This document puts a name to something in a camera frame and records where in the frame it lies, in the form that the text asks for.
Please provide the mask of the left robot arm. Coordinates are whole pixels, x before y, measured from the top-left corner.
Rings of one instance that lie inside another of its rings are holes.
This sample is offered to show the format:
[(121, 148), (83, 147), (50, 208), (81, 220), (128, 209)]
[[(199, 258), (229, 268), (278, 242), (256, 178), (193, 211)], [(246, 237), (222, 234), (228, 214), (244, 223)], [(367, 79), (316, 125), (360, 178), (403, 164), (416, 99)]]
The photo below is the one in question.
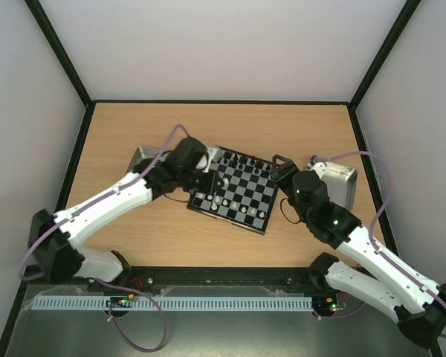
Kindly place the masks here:
[(105, 225), (137, 207), (181, 188), (213, 194), (222, 185), (211, 167), (220, 158), (219, 147), (207, 147), (193, 137), (170, 150), (141, 159), (118, 182), (72, 208), (33, 215), (29, 255), (49, 283), (71, 278), (92, 278), (111, 283), (125, 271), (126, 261), (117, 251), (97, 251), (85, 241)]

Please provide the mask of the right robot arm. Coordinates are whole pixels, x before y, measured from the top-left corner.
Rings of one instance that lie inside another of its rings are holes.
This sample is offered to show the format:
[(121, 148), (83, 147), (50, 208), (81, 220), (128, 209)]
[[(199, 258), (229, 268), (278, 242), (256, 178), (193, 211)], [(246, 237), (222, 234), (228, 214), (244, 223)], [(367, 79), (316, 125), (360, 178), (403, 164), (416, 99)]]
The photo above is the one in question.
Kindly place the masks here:
[(329, 198), (322, 160), (300, 170), (289, 158), (274, 155), (271, 178), (311, 234), (352, 258), (361, 272), (323, 253), (310, 265), (309, 282), (317, 291), (347, 292), (390, 318), (415, 345), (431, 349), (444, 338), (446, 283), (439, 284), (405, 263), (373, 236), (352, 212)]

